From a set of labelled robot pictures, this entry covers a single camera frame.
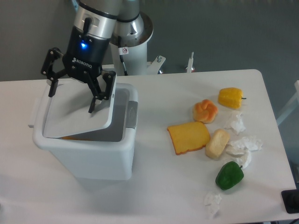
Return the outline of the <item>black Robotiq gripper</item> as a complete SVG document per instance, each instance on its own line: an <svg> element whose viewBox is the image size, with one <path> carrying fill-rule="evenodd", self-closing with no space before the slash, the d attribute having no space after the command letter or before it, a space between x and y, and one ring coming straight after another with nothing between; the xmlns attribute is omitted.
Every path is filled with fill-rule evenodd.
<svg viewBox="0 0 299 224"><path fill-rule="evenodd" d="M116 72L104 70L100 72L109 41L109 39L97 39L89 35L83 36L83 32L74 26L66 53L63 55L59 48L51 48L43 62L41 74L47 77L50 86L48 96L51 98L56 94L58 80L67 74L88 84L93 94L89 113L94 111L97 100L109 100L113 92ZM65 69L54 72L54 62L62 57ZM99 78L106 84L104 90L100 87Z"/></svg>

